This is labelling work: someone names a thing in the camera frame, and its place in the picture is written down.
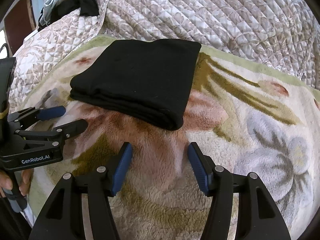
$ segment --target metal screw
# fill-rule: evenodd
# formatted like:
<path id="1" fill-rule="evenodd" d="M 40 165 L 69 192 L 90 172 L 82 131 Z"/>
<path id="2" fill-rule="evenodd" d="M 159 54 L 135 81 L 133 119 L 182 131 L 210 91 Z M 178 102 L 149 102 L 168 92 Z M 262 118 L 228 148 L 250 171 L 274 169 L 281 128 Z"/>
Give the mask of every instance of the metal screw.
<path id="1" fill-rule="evenodd" d="M 215 166 L 214 169 L 215 169 L 217 172 L 223 172 L 223 171 L 224 171 L 224 168 L 223 168 L 222 166 L 220 166 L 220 165 Z"/>
<path id="2" fill-rule="evenodd" d="M 106 171 L 106 168 L 104 166 L 100 166 L 99 168 L 97 168 L 97 172 L 103 173 Z"/>
<path id="3" fill-rule="evenodd" d="M 258 178 L 258 175 L 256 173 L 254 173 L 254 172 L 250 172 L 249 176 L 250 176 L 251 179 L 257 179 Z"/>
<path id="4" fill-rule="evenodd" d="M 63 175 L 64 179 L 70 179 L 71 178 L 71 174 L 70 173 L 66 173 Z"/>

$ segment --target black cloth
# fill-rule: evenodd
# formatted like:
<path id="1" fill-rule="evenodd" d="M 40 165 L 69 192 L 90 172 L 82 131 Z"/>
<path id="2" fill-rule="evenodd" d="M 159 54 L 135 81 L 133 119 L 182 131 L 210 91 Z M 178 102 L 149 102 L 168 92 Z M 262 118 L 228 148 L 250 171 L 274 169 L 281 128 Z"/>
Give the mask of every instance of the black cloth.
<path id="1" fill-rule="evenodd" d="M 183 125 L 200 48 L 198 42 L 178 39 L 114 41 L 71 80 L 70 96 L 177 130 Z"/>
<path id="2" fill-rule="evenodd" d="M 0 240 L 28 240 L 31 227 L 21 213 L 11 209 L 7 198 L 0 196 Z"/>
<path id="3" fill-rule="evenodd" d="M 99 7 L 96 0 L 64 0 L 58 6 L 55 6 L 51 12 L 50 22 L 54 23 L 63 16 L 80 7 L 81 16 L 99 15 Z"/>

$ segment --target blue gripper pad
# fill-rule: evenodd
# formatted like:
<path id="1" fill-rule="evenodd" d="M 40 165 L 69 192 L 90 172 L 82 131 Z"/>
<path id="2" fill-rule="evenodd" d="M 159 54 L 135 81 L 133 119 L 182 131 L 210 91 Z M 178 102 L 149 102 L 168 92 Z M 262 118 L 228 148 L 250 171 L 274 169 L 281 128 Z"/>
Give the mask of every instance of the blue gripper pad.
<path id="1" fill-rule="evenodd" d="M 118 191 L 121 190 L 125 175 L 127 174 L 128 168 L 132 159 L 132 146 L 130 143 L 124 144 L 119 152 L 122 157 L 119 161 L 118 167 L 116 168 L 113 179 L 111 193 L 115 196 Z"/>
<path id="2" fill-rule="evenodd" d="M 213 171 L 195 142 L 190 143 L 188 147 L 188 159 L 191 163 L 200 190 L 208 196 L 210 191 L 209 184 L 213 179 Z"/>
<path id="3" fill-rule="evenodd" d="M 50 120 L 56 117 L 61 117 L 66 113 L 66 109 L 63 106 L 52 107 L 48 109 L 40 110 L 37 118 L 41 121 Z"/>

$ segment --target human hand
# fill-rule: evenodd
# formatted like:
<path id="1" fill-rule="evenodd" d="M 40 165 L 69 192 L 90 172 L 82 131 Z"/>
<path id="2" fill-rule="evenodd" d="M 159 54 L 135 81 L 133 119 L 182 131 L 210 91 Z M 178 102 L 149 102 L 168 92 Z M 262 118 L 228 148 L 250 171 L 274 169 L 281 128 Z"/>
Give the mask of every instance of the human hand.
<path id="1" fill-rule="evenodd" d="M 33 174 L 33 169 L 24 170 L 21 174 L 21 183 L 19 185 L 20 192 L 23 196 L 26 196 L 30 189 L 31 176 Z M 9 176 L 4 172 L 0 171 L 0 194 L 2 197 L 5 197 L 2 188 L 12 190 L 12 181 Z"/>

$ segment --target pile of clothes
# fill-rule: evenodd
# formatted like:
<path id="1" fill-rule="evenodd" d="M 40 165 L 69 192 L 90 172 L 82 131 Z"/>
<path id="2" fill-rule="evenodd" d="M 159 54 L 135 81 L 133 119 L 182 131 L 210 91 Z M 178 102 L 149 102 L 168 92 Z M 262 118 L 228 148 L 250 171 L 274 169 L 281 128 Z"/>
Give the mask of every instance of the pile of clothes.
<path id="1" fill-rule="evenodd" d="M 80 8 L 81 16 L 99 15 L 99 8 L 96 0 L 47 0 L 41 11 L 38 31 L 78 8 Z"/>

